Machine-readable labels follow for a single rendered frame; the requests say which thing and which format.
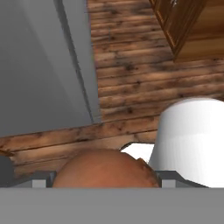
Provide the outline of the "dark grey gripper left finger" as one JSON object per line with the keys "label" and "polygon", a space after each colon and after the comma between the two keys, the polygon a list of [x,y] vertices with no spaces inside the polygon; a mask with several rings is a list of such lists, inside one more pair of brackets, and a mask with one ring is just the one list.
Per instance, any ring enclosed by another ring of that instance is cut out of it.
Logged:
{"label": "dark grey gripper left finger", "polygon": [[10,186],[16,188],[50,188],[56,177],[56,171],[36,171],[31,176],[14,180]]}

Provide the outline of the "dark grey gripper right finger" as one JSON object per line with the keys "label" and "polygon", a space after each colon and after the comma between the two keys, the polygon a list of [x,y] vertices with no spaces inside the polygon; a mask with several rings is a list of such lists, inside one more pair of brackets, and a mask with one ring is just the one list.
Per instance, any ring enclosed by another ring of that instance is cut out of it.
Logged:
{"label": "dark grey gripper right finger", "polygon": [[201,185],[190,180],[184,179],[176,171],[156,171],[159,185],[162,188],[206,188],[205,185]]}

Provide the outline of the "brown round onion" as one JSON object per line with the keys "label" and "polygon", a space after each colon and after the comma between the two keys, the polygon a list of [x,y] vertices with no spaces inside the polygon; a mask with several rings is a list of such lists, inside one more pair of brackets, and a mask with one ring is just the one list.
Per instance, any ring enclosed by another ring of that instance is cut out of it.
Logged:
{"label": "brown round onion", "polygon": [[67,162],[52,186],[79,188],[159,187],[146,162],[119,150],[86,150]]}

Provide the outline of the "grey fridge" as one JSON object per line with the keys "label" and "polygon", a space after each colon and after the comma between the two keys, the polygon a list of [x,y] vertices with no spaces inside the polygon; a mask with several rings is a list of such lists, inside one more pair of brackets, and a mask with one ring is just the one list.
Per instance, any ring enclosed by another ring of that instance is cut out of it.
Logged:
{"label": "grey fridge", "polygon": [[0,0],[0,137],[101,119],[87,0]]}

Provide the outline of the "white flat panel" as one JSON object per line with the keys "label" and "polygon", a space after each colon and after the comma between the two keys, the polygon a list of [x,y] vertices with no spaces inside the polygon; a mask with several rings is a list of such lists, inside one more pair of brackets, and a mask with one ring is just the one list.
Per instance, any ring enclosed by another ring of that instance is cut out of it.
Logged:
{"label": "white flat panel", "polygon": [[153,152],[153,143],[127,143],[120,148],[120,152],[131,155],[134,159],[143,159],[149,163]]}

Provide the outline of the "white rounded cylinder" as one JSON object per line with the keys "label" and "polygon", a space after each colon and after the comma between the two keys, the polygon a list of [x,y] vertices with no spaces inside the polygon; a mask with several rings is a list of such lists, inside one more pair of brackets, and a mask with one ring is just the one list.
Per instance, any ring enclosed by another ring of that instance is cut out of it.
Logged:
{"label": "white rounded cylinder", "polygon": [[149,165],[224,188],[224,101],[189,98],[162,112]]}

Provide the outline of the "wooden cupboard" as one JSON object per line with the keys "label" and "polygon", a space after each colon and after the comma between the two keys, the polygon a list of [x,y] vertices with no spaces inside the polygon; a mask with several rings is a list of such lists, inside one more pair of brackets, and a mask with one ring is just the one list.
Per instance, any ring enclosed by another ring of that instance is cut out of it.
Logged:
{"label": "wooden cupboard", "polygon": [[174,62],[224,58],[224,0],[149,0]]}

